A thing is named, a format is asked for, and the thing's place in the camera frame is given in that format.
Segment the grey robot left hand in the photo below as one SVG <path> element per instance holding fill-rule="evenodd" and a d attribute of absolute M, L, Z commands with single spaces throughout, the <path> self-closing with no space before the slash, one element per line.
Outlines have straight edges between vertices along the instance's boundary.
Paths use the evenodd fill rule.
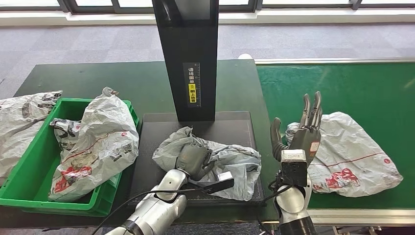
<path fill-rule="evenodd" d="M 185 172 L 191 180 L 200 181 L 214 167 L 210 162 L 212 150 L 198 143 L 185 145 L 175 163 L 175 168 Z"/>

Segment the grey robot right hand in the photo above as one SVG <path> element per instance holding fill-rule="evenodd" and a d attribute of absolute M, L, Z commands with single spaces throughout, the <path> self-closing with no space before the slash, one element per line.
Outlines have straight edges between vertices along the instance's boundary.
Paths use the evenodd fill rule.
<path fill-rule="evenodd" d="M 270 137 L 272 144 L 272 154 L 277 161 L 281 161 L 282 150 L 302 149 L 305 151 L 307 164 L 309 165 L 320 146 L 321 132 L 320 125 L 322 119 L 321 92 L 314 93 L 314 103 L 311 106 L 309 95 L 303 96 L 304 108 L 301 119 L 298 124 L 298 130 L 295 132 L 289 145 L 282 142 L 279 132 L 281 120 L 275 117 L 270 126 Z"/>

